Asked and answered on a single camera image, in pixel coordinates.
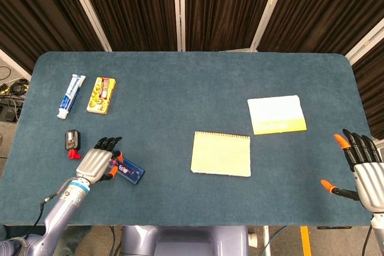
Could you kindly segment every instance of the paper sheet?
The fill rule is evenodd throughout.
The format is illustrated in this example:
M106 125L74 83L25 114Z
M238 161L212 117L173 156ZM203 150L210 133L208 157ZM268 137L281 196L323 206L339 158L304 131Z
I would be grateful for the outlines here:
M307 130L297 95L248 99L255 135Z
M250 162L249 136L195 132L192 172L250 177Z

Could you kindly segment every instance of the toothpaste tube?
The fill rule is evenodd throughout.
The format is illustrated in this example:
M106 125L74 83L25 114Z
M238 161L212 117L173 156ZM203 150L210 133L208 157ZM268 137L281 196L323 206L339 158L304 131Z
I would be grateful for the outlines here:
M71 83L64 95L64 99L61 102L59 108L58 118L65 119L68 113L71 111L74 100L77 97L77 94L80 91L80 87L82 87L85 76L72 74Z

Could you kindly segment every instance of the yellow paper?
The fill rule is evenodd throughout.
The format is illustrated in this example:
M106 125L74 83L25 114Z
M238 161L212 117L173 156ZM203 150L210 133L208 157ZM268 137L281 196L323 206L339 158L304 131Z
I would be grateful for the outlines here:
M249 136L196 131L191 170L195 173L250 177Z
M307 130L297 95L248 99L255 135Z

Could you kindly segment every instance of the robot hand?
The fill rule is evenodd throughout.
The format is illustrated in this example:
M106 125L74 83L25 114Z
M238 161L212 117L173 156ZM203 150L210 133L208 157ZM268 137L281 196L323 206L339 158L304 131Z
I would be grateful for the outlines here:
M116 168L107 175L104 175L104 172L112 159L112 149L121 139L122 137L100 139L77 167L76 176L86 179L90 184L113 178L117 172Z
M326 180L322 185L333 194L361 201L373 213L371 226L376 234L380 251L384 255L384 163L375 144L367 136L343 129L346 141L335 134L349 168L355 177L356 191L339 189Z

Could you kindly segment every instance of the yellow box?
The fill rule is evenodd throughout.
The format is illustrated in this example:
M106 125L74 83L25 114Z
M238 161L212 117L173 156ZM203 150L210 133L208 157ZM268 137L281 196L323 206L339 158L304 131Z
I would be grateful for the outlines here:
M97 77L86 111L107 114L116 80Z

